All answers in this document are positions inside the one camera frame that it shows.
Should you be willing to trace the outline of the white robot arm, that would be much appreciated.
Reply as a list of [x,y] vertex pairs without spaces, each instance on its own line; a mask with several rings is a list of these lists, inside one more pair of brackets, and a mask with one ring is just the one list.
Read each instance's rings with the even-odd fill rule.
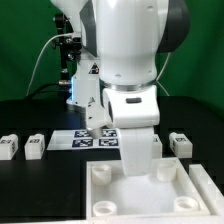
[[125,175],[148,174],[160,121],[155,57],[188,35],[185,0],[50,1],[78,42],[67,104],[84,112],[92,137],[101,137],[104,126],[117,130]]

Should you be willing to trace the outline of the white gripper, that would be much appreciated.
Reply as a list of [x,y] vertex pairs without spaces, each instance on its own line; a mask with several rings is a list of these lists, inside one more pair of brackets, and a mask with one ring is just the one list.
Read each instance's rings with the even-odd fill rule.
[[154,128],[160,121],[155,85],[141,91],[103,90],[103,105],[119,130],[120,155],[126,176],[147,175],[152,160]]

